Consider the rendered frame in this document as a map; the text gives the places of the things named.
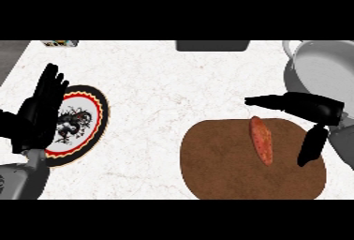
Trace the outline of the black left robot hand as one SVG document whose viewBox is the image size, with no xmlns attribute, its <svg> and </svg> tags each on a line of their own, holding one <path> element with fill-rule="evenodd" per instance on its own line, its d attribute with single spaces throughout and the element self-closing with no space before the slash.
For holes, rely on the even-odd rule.
<svg viewBox="0 0 354 240">
<path fill-rule="evenodd" d="M 49 64 L 39 78 L 33 96 L 25 99 L 18 114 L 0 109 L 0 137 L 10 139 L 12 152 L 46 149 L 56 135 L 58 110 L 69 82 Z"/>
</svg>

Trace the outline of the brown wooden cutting board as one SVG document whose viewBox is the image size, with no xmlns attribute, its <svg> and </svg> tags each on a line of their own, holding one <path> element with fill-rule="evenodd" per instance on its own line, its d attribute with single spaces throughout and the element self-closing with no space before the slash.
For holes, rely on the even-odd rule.
<svg viewBox="0 0 354 240">
<path fill-rule="evenodd" d="M 182 174 L 199 199 L 314 199 L 326 183 L 322 159 L 298 165 L 305 130 L 291 121 L 264 121 L 272 131 L 275 161 L 255 153 L 249 121 L 207 120 L 187 130 L 182 148 Z"/>
</svg>

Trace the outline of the small patterned box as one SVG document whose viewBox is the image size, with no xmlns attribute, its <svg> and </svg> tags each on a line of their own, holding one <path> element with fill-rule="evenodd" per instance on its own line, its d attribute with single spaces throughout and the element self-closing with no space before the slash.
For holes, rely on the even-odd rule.
<svg viewBox="0 0 354 240">
<path fill-rule="evenodd" d="M 78 40 L 41 40 L 41 43 L 47 47 L 75 47 Z"/>
</svg>

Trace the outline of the black-rimmed decorated plate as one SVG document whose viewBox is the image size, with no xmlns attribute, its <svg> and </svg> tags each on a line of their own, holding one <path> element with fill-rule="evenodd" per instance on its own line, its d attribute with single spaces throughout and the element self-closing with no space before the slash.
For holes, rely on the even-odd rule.
<svg viewBox="0 0 354 240">
<path fill-rule="evenodd" d="M 90 85 L 67 88 L 58 113 L 55 140 L 46 148 L 47 165 L 59 167 L 78 160 L 100 141 L 109 121 L 108 99 Z"/>
</svg>

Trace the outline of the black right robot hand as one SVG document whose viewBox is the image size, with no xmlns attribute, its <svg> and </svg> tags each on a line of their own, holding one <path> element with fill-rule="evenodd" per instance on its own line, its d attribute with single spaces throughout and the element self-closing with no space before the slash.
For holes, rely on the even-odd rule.
<svg viewBox="0 0 354 240">
<path fill-rule="evenodd" d="M 282 96 L 246 97 L 245 104 L 272 110 L 280 110 L 316 124 L 307 131 L 298 153 L 298 165 L 303 167 L 322 155 L 322 149 L 329 135 L 325 127 L 336 126 L 341 123 L 344 103 L 329 97 L 288 92 Z"/>
</svg>

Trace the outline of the grey metal pot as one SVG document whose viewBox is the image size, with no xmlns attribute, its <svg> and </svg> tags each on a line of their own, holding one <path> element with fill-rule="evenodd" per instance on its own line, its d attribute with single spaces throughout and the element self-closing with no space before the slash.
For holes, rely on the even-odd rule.
<svg viewBox="0 0 354 240">
<path fill-rule="evenodd" d="M 354 41 L 304 40 L 291 50 L 283 40 L 282 48 L 307 91 L 341 101 L 354 119 Z"/>
</svg>

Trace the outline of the dark grey flat block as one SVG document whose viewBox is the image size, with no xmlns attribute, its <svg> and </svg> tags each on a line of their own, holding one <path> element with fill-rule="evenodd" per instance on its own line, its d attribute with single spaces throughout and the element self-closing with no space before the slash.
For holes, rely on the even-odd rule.
<svg viewBox="0 0 354 240">
<path fill-rule="evenodd" d="M 176 49 L 180 52 L 244 52 L 249 40 L 177 40 Z"/>
</svg>

